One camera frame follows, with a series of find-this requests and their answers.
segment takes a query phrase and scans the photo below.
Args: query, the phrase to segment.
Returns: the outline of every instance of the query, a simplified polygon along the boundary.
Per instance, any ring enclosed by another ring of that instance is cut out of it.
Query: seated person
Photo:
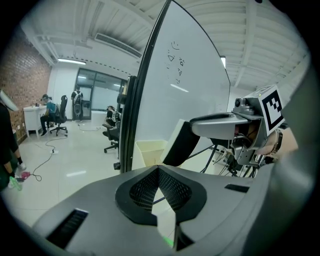
[[[51,99],[49,99],[49,96],[47,94],[44,94],[42,96],[41,101],[43,101],[44,105],[46,105],[46,112],[42,117],[40,117],[41,126],[43,130],[41,136],[43,136],[47,133],[46,125],[49,129],[49,123],[55,121],[56,104],[54,104],[51,101]]]
[[[108,106],[106,110],[107,113],[104,122],[112,127],[116,127],[116,123],[121,121],[121,114],[113,106]]]

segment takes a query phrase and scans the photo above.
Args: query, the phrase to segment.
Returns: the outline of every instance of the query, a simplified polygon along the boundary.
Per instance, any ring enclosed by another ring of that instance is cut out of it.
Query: mesh vent
[[[64,249],[81,224],[84,222],[88,213],[83,210],[75,209],[65,218],[65,220],[47,237],[47,240],[54,245]]]
[[[191,198],[191,189],[163,170],[159,170],[159,187],[171,208],[176,212]]]
[[[137,206],[151,212],[157,190],[158,170],[154,170],[148,176],[132,186],[130,189],[130,197]]]
[[[112,39],[109,36],[105,36],[102,34],[96,34],[95,39],[106,42],[110,45],[116,46],[118,48],[121,48],[122,50],[131,53],[134,56],[137,56],[138,58],[140,58],[142,56],[142,54],[134,49],[132,49],[130,46],[125,45],[124,43],[121,43],[117,40]]]

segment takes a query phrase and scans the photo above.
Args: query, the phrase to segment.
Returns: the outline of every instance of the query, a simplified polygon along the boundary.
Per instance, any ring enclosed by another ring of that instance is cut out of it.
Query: white floor
[[[40,139],[31,134],[30,138],[19,146],[22,160],[27,165],[26,171],[32,173],[51,155],[52,148],[45,144],[50,140],[60,139],[48,143],[55,146],[55,151],[58,152],[35,171],[36,175],[42,176],[42,181],[30,176],[22,183],[22,191],[6,188],[1,193],[10,212],[29,226],[32,226],[48,209],[85,185],[119,174],[113,167],[113,164],[119,161],[118,150],[110,149],[104,153],[104,148],[111,145],[108,138],[102,134],[104,127],[100,127],[98,131],[83,131],[95,130],[96,126],[92,127],[90,122],[74,121],[66,122],[65,126],[68,129],[67,138],[64,136],[64,131],[59,132],[58,137],[52,133]],[[211,153],[212,150],[208,149],[187,160],[181,167],[200,172]],[[222,155],[218,152],[213,159],[220,157]],[[211,162],[206,174],[217,175],[224,166],[222,160],[215,165]],[[155,200],[162,196],[158,191]],[[160,234],[174,240],[176,216],[168,202],[163,200],[155,204],[152,213],[158,217]]]

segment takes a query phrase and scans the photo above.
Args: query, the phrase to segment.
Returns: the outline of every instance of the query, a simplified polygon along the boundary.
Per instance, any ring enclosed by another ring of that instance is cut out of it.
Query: white desk
[[[26,134],[29,137],[29,131],[35,131],[39,138],[39,129],[41,129],[40,117],[46,113],[47,106],[27,106],[23,108]]]

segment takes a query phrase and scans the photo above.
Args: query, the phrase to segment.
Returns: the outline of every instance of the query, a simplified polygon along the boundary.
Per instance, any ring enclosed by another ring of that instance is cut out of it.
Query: office chair
[[[120,123],[121,122],[117,122],[115,124],[115,129],[112,129],[113,127],[108,123],[103,124],[103,126],[106,127],[106,131],[103,131],[102,133],[109,138],[109,141],[111,141],[111,146],[106,147],[104,153],[107,153],[107,150],[110,149],[118,149],[119,154]]]
[[[65,126],[60,126],[61,124],[64,124],[67,121],[67,117],[66,117],[66,106],[67,106],[67,102],[68,102],[68,98],[66,95],[63,95],[61,97],[61,105],[60,105],[60,109],[57,108],[55,115],[54,115],[54,123],[58,124],[58,127],[50,130],[50,133],[52,134],[53,131],[56,131],[55,135],[58,136],[58,132],[60,130],[64,130],[65,133],[68,133],[67,127]]]

